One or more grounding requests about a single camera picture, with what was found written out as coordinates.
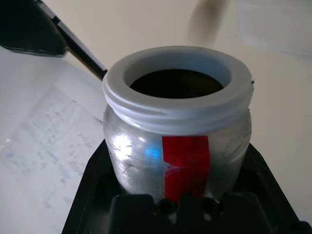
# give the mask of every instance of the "black plastic base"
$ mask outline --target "black plastic base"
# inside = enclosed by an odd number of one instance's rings
[[[63,234],[312,234],[298,220],[261,154],[250,145],[234,191],[218,203],[119,195],[105,141],[90,158]]]

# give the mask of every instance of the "hole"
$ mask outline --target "hole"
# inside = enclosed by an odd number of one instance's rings
[[[134,81],[130,88],[157,98],[197,98],[216,93],[223,86],[209,75],[181,69],[152,72]]]
[[[160,200],[157,207],[159,212],[165,215],[170,215],[176,211],[176,205],[168,199]]]
[[[218,203],[212,198],[204,198],[201,207],[207,214],[215,213],[218,209]]]

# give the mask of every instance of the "white surface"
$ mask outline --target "white surface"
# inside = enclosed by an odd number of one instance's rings
[[[201,72],[225,88],[203,97],[165,99],[129,87],[143,75],[167,69]],[[215,131],[245,114],[253,85],[248,68],[231,56],[201,47],[165,46],[118,61],[105,76],[103,90],[114,112],[130,125],[157,134],[187,136]]]
[[[16,179],[32,205],[23,214],[37,213],[49,230],[61,233],[85,166],[102,139],[102,123],[52,87],[0,151],[0,163],[10,170],[5,177]],[[3,211],[1,217],[8,216]]]
[[[245,43],[312,58],[312,1],[240,0]]]
[[[103,139],[101,82],[64,59],[1,47],[0,69],[0,233],[58,234]]]
[[[45,0],[109,69],[138,50],[186,45],[192,0]],[[243,61],[255,79],[252,143],[300,219],[312,223],[311,60],[242,46],[229,1],[214,49]]]

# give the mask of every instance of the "dark liquid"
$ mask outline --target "dark liquid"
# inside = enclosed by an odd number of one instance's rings
[[[196,98],[218,92],[223,86],[200,72],[171,69],[144,75],[130,88],[158,98]]]

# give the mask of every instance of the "glass jar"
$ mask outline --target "glass jar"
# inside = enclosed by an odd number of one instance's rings
[[[164,87],[164,97],[130,87],[147,74],[173,69],[208,75],[223,88],[166,98],[178,84],[169,89],[167,83],[155,84]],[[118,61],[105,76],[103,90],[105,140],[125,192],[178,202],[184,193],[218,199],[232,189],[251,137],[253,84],[242,62],[200,47],[148,49]]]

